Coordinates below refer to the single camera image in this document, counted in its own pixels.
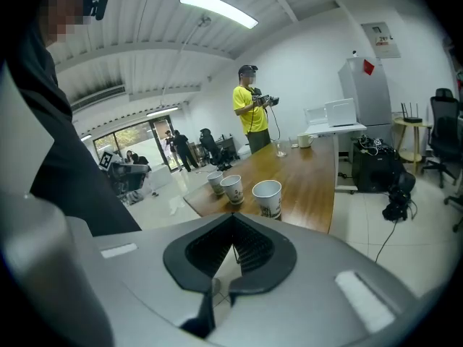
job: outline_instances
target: person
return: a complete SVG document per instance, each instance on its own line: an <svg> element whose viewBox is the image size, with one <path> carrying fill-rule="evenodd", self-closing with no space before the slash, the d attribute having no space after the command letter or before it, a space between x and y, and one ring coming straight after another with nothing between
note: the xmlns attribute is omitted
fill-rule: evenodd
<svg viewBox="0 0 463 347"><path fill-rule="evenodd" d="M67 27L83 22L85 1L89 0L41 0L35 19L6 57L26 104L54 139L30 192L54 203L65 215L83 219L93 236L139 231L80 141L46 49Z"/></svg>
<svg viewBox="0 0 463 347"><path fill-rule="evenodd" d="M133 159L132 159L132 151L128 150L127 153L125 154L127 158L125 158L124 162L127 164L133 164Z"/></svg>
<svg viewBox="0 0 463 347"><path fill-rule="evenodd" d="M264 109L270 105L270 101L263 106L252 101L252 96L257 95L255 89L250 87L255 81L256 70L256 66L242 66L238 71L239 85L233 90L233 109L242 123L252 154L271 142L264 114Z"/></svg>
<svg viewBox="0 0 463 347"><path fill-rule="evenodd" d="M134 165L147 165L150 168L149 171L151 171L151 167L148 165L149 164L148 159L146 159L145 156L138 155L137 153L133 153L132 160L133 160Z"/></svg>
<svg viewBox="0 0 463 347"><path fill-rule="evenodd" d="M149 180L149 174L151 172L151 167L148 165L148 159L146 159L145 156L143 155L138 155L137 153L133 153L132 155L133 159L133 164L134 165L146 165L148 166L148 172L146 173L145 177L142 180L142 187L147 187L150 191L152 191L152 195L154 197L159 197L159 194L153 191L153 188L151 188L150 180Z"/></svg>
<svg viewBox="0 0 463 347"><path fill-rule="evenodd" d="M175 150L175 147L174 147L174 137L172 136L171 130L167 130L166 135L167 135L166 142L171 149L172 158L175 160L175 163L177 164L177 166L179 166L179 171L181 171L183 168L182 168L182 164L179 163L179 159L177 157L177 151Z"/></svg>
<svg viewBox="0 0 463 347"><path fill-rule="evenodd" d="M190 160L190 163L198 168L196 160L193 158L190 149L188 148L188 138L185 135L180 134L179 130L174 131L174 147L176 148L177 153L182 159L183 166L187 169L188 172L191 172L190 165L188 164L187 158Z"/></svg>

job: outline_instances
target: ceiling light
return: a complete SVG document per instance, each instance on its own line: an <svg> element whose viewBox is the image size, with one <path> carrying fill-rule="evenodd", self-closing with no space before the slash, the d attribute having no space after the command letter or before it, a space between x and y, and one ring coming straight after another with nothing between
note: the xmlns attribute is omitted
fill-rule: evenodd
<svg viewBox="0 0 463 347"><path fill-rule="evenodd" d="M163 109L162 111L156 111L156 112L148 113L146 116L147 116L147 117L157 116L157 115L159 115L159 114L163 114L163 113L168 113L168 112L176 111L178 108L179 108L179 107L173 107L173 108L169 108L169 109Z"/></svg>
<svg viewBox="0 0 463 347"><path fill-rule="evenodd" d="M221 0L180 0L180 2L182 4L194 5L195 7L204 8L223 15L247 28L253 28L258 24L258 21L254 18Z"/></svg>

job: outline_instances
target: paper cup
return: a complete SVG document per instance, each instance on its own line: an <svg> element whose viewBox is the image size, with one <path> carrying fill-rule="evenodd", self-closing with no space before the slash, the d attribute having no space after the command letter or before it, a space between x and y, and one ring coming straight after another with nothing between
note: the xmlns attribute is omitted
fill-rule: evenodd
<svg viewBox="0 0 463 347"><path fill-rule="evenodd" d="M217 196L221 196L225 191L224 188L220 185L220 181L224 179L224 173L222 171L216 171L208 174L208 181L211 184L214 193Z"/></svg>
<svg viewBox="0 0 463 347"><path fill-rule="evenodd" d="M240 175L228 176L221 181L220 185L225 189L225 193L230 199L231 204L238 205L245 200Z"/></svg>
<svg viewBox="0 0 463 347"><path fill-rule="evenodd" d="M281 214L281 184L275 180L265 180L252 188L262 215L277 218Z"/></svg>

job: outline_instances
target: white cup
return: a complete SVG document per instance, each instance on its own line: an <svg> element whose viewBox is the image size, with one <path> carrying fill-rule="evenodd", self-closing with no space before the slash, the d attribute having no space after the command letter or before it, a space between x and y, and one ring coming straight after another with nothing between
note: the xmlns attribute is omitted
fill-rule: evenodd
<svg viewBox="0 0 463 347"><path fill-rule="evenodd" d="M230 199L231 204L239 205L245 200L240 175L228 176L221 181L220 185L225 189L225 193Z"/></svg>
<svg viewBox="0 0 463 347"><path fill-rule="evenodd" d="M223 179L224 173L222 171L216 171L208 174L209 184L211 184L212 190L214 191L214 193L216 193L218 197L225 192L224 188L220 185L220 181L222 181Z"/></svg>
<svg viewBox="0 0 463 347"><path fill-rule="evenodd" d="M275 180L265 180L252 188L252 195L258 201L262 215L277 218L281 214L281 184Z"/></svg>
<svg viewBox="0 0 463 347"><path fill-rule="evenodd" d="M297 143L299 147L309 147L313 142L313 136L310 134L299 134L297 135Z"/></svg>

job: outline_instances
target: black pants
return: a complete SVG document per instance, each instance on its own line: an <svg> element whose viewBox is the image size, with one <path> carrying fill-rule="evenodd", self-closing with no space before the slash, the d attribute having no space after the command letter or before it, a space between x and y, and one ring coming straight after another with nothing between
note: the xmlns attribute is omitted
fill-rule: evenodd
<svg viewBox="0 0 463 347"><path fill-rule="evenodd" d="M190 149L186 150L178 150L178 154L180 156L180 159L183 162L183 166L187 169L188 172L191 171L190 165L188 164L187 158L190 160L190 163L197 168L197 163L196 160L193 158Z"/></svg>
<svg viewBox="0 0 463 347"><path fill-rule="evenodd" d="M249 141L251 154L254 154L255 152L261 150L263 147L271 143L268 129L257 132L248 132L246 137Z"/></svg>

